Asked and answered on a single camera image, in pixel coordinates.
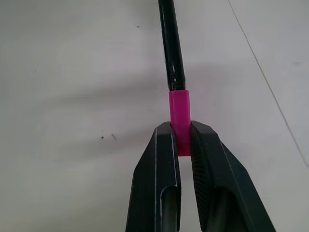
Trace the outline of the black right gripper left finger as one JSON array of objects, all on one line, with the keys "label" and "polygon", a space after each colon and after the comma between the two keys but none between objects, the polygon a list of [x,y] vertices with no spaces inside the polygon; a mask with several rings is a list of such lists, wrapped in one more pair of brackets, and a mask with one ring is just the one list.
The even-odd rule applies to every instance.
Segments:
[{"label": "black right gripper left finger", "polygon": [[127,232],[178,232],[181,178],[169,122],[156,127],[132,178]]}]

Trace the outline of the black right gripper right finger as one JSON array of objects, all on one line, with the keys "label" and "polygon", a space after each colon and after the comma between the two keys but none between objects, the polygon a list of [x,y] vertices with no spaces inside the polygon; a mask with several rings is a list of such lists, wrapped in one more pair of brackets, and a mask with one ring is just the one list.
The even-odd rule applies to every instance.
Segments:
[{"label": "black right gripper right finger", "polygon": [[208,125],[191,123],[191,163],[203,232],[273,232],[275,228],[240,161]]}]

